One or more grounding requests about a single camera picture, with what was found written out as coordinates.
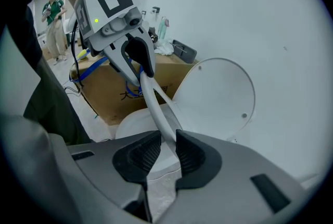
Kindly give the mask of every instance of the toilet lid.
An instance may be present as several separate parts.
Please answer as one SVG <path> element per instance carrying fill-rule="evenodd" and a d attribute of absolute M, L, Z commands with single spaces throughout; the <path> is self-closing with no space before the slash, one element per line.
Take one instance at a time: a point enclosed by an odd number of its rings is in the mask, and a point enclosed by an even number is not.
<path fill-rule="evenodd" d="M 225 58 L 210 58 L 192 67 L 173 102 L 193 132 L 226 140 L 250 121 L 255 92 L 241 66 Z"/>

